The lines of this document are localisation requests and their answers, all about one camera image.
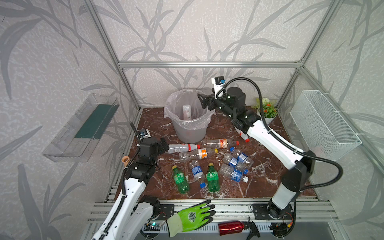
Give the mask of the clear bottle orange label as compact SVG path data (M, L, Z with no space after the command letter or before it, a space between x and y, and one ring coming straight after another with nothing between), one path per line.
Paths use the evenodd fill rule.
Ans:
M214 156L218 153L218 149L204 148L193 150L192 152L183 152L179 154L181 162L188 162L191 160L205 159Z

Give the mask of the clear bottle red label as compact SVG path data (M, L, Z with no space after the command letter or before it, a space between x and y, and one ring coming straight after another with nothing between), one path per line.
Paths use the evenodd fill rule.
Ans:
M229 149L240 144L239 141L231 139L214 139L214 140L202 140L202 145L205 148L212 149Z

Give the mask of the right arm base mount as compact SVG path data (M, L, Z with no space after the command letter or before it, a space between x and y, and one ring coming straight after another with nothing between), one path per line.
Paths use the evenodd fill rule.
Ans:
M295 213L293 206L288 204L281 210L272 203L255 203L251 205L251 211L256 220L285 220L292 219Z

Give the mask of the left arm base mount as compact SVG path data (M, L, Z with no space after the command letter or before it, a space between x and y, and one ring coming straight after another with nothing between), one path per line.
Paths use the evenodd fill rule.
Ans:
M158 208L154 209L153 215L149 218L148 222L165 221L175 213L174 204L160 204Z

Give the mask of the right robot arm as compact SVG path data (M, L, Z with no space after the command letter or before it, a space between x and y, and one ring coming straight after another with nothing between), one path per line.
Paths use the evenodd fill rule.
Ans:
M203 109L221 110L237 129L261 143L287 169L281 178L278 190L267 206L271 218L279 219L287 211L290 203L293 203L304 190L332 185L343 176L344 171L340 164L319 158L311 151L304 152L297 148L272 130L256 112L247 109L246 95L240 88L229 88L222 98L216 97L215 94L198 94L198 99ZM314 171L316 161L335 166L338 173L328 182L307 186L306 182Z

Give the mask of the clear bottle blue label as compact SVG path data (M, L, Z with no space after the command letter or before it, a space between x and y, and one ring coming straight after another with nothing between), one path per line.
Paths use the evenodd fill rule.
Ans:
M189 167L191 169L192 175L194 177L194 180L196 183L199 184L201 189L204 189L206 187L206 176L203 173L203 170L198 162L198 160L192 160L189 163Z

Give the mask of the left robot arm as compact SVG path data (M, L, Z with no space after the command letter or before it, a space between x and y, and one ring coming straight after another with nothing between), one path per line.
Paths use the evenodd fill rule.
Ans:
M148 220L159 214L157 197L141 196L157 168L158 156L169 150L164 138L140 140L124 167L121 192L93 240L133 240Z

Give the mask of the white bottle red cap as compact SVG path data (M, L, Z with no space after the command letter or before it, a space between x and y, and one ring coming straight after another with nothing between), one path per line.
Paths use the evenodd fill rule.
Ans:
M168 153L191 152L200 149L200 145L195 144L171 144Z
M191 106L183 105L183 120L190 121L192 120Z

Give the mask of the white bottle red cap front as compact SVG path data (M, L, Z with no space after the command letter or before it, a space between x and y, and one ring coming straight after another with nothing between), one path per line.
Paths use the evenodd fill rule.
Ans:
M183 120L190 121L192 120L191 106L183 105Z

